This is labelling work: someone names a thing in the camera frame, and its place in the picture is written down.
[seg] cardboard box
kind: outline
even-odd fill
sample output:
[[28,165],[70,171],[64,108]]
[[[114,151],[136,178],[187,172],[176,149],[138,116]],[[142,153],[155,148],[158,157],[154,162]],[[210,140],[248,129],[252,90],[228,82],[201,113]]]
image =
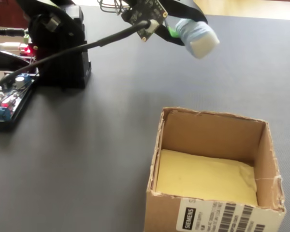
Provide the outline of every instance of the cardboard box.
[[[162,149],[253,165],[258,206],[156,192]],[[267,122],[164,108],[146,191],[144,231],[277,232],[286,213],[281,180]]]

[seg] circuit board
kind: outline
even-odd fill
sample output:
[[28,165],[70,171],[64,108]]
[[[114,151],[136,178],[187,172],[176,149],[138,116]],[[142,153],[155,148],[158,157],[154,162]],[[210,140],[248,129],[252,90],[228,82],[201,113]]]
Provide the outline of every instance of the circuit board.
[[[132,16],[129,22],[134,25],[142,20],[154,19],[159,25],[162,25],[167,16],[167,11],[158,0],[138,0],[132,9]],[[141,29],[137,33],[146,42],[154,32],[149,33],[145,29]]]
[[9,83],[9,86],[0,87],[0,122],[13,120],[36,76],[36,74],[21,74],[15,81]]

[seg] yellow foam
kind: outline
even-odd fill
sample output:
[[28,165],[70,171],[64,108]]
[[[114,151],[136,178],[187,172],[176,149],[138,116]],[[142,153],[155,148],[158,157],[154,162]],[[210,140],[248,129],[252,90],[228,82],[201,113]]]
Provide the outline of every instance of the yellow foam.
[[253,167],[242,162],[162,150],[157,192],[258,205]]

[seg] wooden floor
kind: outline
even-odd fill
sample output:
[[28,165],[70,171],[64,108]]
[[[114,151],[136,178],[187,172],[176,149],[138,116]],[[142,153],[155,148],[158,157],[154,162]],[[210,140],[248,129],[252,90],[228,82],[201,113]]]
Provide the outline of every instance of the wooden floor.
[[272,0],[194,0],[206,15],[290,20],[290,2]]

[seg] gray desk surface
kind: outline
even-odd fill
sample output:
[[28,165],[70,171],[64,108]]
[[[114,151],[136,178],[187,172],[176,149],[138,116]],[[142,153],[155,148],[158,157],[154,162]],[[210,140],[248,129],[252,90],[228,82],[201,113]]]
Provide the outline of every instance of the gray desk surface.
[[[84,7],[90,42],[127,27]],[[221,45],[203,60],[157,36],[90,51],[83,92],[41,88],[0,133],[0,232],[142,232],[162,107],[270,122],[290,232],[290,21],[209,16]]]

